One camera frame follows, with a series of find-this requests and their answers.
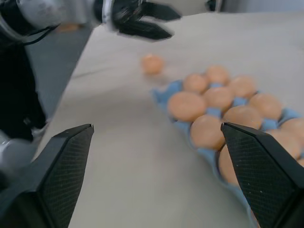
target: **table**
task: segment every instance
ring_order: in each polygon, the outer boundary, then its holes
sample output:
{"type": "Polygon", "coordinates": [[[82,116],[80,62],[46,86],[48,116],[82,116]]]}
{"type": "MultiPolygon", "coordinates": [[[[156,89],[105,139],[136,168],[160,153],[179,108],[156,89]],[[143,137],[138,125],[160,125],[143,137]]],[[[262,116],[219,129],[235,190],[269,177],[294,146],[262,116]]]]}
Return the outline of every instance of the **table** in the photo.
{"type": "Polygon", "coordinates": [[[156,43],[96,28],[41,145],[66,128],[95,126],[69,227],[249,227],[244,208],[157,110],[149,90],[223,64],[304,114],[303,23],[301,13],[199,14],[169,23],[175,36],[156,43]],[[147,53],[167,62],[159,80],[141,73],[147,53]]]}

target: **egg carton cup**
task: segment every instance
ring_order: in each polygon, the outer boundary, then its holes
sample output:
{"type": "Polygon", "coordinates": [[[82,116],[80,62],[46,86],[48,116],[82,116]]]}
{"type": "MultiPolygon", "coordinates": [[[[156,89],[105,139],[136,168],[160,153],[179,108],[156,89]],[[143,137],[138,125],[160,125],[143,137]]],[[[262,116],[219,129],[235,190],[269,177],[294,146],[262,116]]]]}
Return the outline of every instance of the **egg carton cup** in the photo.
{"type": "MultiPolygon", "coordinates": [[[[210,87],[221,87],[223,86],[222,84],[214,83],[211,84],[210,87]]],[[[211,165],[212,171],[214,176],[217,178],[217,180],[220,182],[220,184],[230,190],[236,198],[244,205],[244,207],[247,210],[247,214],[250,220],[250,227],[256,228],[257,227],[257,222],[256,220],[252,217],[251,214],[251,209],[250,206],[242,192],[242,190],[235,185],[232,185],[228,182],[226,182],[223,177],[221,176],[219,172],[219,166],[218,166],[218,158],[219,158],[219,152],[216,150],[211,150],[207,148],[196,148],[191,140],[190,137],[190,127],[192,122],[184,122],[184,121],[179,121],[170,116],[167,110],[168,106],[168,101],[173,96],[175,93],[182,91],[183,89],[182,86],[182,80],[174,81],[169,84],[166,90],[160,91],[158,89],[153,89],[151,91],[152,97],[154,99],[154,102],[157,104],[157,107],[161,109],[168,117],[171,123],[179,129],[180,131],[183,132],[183,134],[186,136],[187,142],[189,147],[197,152],[199,155],[203,156],[207,162],[211,165]]],[[[241,97],[236,97],[234,98],[233,105],[232,107],[239,106],[239,105],[246,105],[248,103],[247,99],[241,98],[241,97]]],[[[217,108],[207,108],[206,114],[215,116],[219,119],[222,118],[222,112],[217,109],[217,108]]],[[[277,120],[271,120],[271,119],[264,119],[262,123],[261,130],[266,131],[266,130],[271,130],[271,129],[278,129],[284,122],[287,120],[293,119],[293,118],[299,118],[302,117],[300,114],[295,112],[294,110],[291,110],[289,108],[284,108],[282,110],[282,116],[281,118],[277,120]]]]}

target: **egg carton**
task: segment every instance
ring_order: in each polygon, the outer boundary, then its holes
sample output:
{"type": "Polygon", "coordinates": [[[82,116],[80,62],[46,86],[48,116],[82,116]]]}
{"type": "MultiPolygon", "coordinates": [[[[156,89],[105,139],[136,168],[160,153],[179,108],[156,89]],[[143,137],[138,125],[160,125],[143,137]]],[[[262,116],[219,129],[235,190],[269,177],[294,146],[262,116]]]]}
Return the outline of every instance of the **egg carton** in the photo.
{"type": "MultiPolygon", "coordinates": [[[[167,111],[167,105],[168,100],[172,95],[174,95],[177,92],[182,91],[182,80],[174,81],[169,84],[167,89],[165,91],[160,91],[158,89],[152,90],[151,94],[152,97],[157,104],[158,108],[161,109],[163,112],[166,113],[167,117],[169,118],[170,122],[173,123],[174,126],[176,126],[179,130],[181,130],[184,135],[187,138],[187,142],[189,144],[189,147],[196,151],[199,155],[203,156],[207,162],[211,165],[212,171],[214,176],[218,179],[218,181],[221,183],[223,187],[230,190],[234,193],[236,198],[244,205],[244,207],[247,210],[248,217],[250,219],[250,225],[251,227],[257,227],[256,220],[252,217],[250,206],[242,192],[242,190],[235,185],[232,185],[230,183],[227,183],[223,177],[221,176],[219,172],[219,166],[218,166],[218,158],[219,158],[219,152],[216,150],[206,149],[206,148],[196,148],[191,140],[190,137],[190,126],[192,122],[184,122],[175,120],[170,116],[170,114],[167,111]]],[[[213,83],[210,85],[210,87],[221,87],[223,85],[218,83],[213,83]]],[[[246,105],[248,103],[248,99],[244,99],[241,97],[234,98],[232,106],[239,106],[239,105],[246,105]]],[[[215,116],[217,118],[222,118],[222,113],[219,109],[216,108],[207,108],[206,114],[215,116]]],[[[284,108],[282,110],[282,116],[281,118],[277,120],[271,120],[271,119],[264,119],[262,122],[261,130],[272,130],[272,129],[278,129],[284,122],[293,119],[293,118],[299,118],[302,117],[299,113],[295,112],[292,109],[284,108]]]]}

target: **blue egg carton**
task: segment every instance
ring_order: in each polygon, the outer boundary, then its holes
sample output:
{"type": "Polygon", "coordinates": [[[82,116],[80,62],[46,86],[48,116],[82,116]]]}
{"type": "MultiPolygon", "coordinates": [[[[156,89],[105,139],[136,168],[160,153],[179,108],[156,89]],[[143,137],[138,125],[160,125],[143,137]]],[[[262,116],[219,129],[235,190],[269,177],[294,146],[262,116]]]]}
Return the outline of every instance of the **blue egg carton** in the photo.
{"type": "MultiPolygon", "coordinates": [[[[214,83],[211,84],[210,87],[221,87],[222,84],[214,83]]],[[[168,88],[165,91],[160,91],[158,89],[152,90],[152,97],[157,104],[158,108],[161,109],[163,112],[166,113],[169,120],[175,125],[179,130],[181,130],[186,138],[187,142],[189,144],[189,147],[193,150],[195,150],[198,154],[202,155],[208,163],[212,167],[212,171],[214,176],[219,180],[219,182],[227,189],[229,189],[231,192],[234,193],[236,198],[244,205],[244,207],[247,210],[247,214],[250,218],[250,223],[252,227],[257,227],[257,222],[251,215],[251,209],[250,206],[242,192],[242,190],[238,186],[234,186],[230,183],[227,183],[221,176],[219,169],[218,169],[218,155],[219,153],[215,150],[206,149],[206,148],[196,148],[191,140],[190,137],[190,126],[191,122],[184,122],[179,121],[170,116],[170,114],[167,111],[167,105],[168,100],[172,95],[174,95],[177,92],[182,91],[182,80],[174,81],[169,84],[168,88]]],[[[233,101],[233,107],[239,106],[239,105],[246,105],[248,103],[247,99],[236,97],[233,101]]],[[[207,108],[206,114],[215,116],[219,119],[222,118],[222,113],[219,109],[216,108],[207,108]]],[[[271,119],[264,119],[262,123],[261,130],[272,130],[272,129],[278,129],[282,123],[284,123],[287,120],[293,119],[293,118],[299,118],[302,117],[299,113],[295,112],[294,110],[291,110],[289,108],[285,108],[282,111],[282,116],[277,120],[271,120],[271,119]]]]}

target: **white tabletop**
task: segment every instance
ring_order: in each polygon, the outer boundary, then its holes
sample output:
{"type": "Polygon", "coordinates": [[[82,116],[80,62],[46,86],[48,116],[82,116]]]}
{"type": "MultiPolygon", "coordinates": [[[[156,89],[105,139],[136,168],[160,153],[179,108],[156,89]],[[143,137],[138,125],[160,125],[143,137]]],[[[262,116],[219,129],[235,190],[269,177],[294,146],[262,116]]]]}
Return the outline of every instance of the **white tabletop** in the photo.
{"type": "Polygon", "coordinates": [[[249,227],[244,208],[149,90],[217,63],[234,76],[254,76],[261,91],[304,114],[303,24],[301,14],[199,14],[168,24],[175,36],[156,43],[96,28],[46,136],[95,126],[70,227],[249,227]],[[160,80],[141,73],[139,59],[148,53],[167,62],[160,80]]]}

